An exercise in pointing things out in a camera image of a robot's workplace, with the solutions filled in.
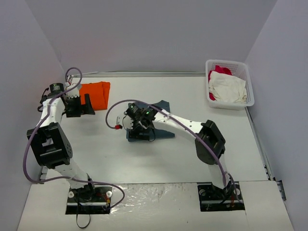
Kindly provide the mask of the blue-grey t-shirt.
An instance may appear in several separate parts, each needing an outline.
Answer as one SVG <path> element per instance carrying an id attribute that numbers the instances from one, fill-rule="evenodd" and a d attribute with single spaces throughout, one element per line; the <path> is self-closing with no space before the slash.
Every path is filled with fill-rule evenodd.
<path id="1" fill-rule="evenodd" d="M 139 108 L 145 108 L 146 104 L 144 103 L 136 103 Z M 169 102 L 161 100 L 157 103 L 153 104 L 154 107 L 167 111 L 167 114 L 170 113 Z M 156 140 L 164 140 L 164 139 L 172 139 L 175 138 L 175 133 L 170 130 L 167 125 L 163 124 L 163 120 L 159 122 L 154 122 L 154 133 L 150 132 L 150 137 L 154 138 L 153 141 Z"/>

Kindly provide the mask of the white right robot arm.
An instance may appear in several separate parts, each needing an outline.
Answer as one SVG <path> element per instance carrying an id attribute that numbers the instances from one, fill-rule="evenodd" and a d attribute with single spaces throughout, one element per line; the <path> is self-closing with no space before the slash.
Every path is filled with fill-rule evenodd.
<path id="1" fill-rule="evenodd" d="M 230 177 L 224 160 L 226 140 L 215 122 L 185 119 L 153 104 L 142 108 L 138 103 L 130 103 L 124 114 L 132 122 L 128 128 L 131 132 L 157 129 L 188 140 L 194 145 L 198 159 L 208 166 L 214 195 L 224 199 L 231 193 Z"/>

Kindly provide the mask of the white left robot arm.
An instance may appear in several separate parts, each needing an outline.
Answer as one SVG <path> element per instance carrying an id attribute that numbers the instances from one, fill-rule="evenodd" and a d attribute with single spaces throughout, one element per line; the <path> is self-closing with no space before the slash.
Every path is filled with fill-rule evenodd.
<path id="1" fill-rule="evenodd" d="M 80 169 L 73 160 L 73 149 L 61 128 L 63 115 L 66 117 L 81 117 L 94 115 L 90 96 L 85 94 L 85 103 L 81 102 L 80 87 L 73 84 L 72 92 L 65 93 L 62 83 L 49 86 L 50 93 L 41 98 L 42 115 L 38 129 L 27 131 L 27 138 L 38 164 L 57 171 L 69 184 L 74 195 L 85 201 L 92 201 L 97 195 L 97 189 L 90 176 Z"/>

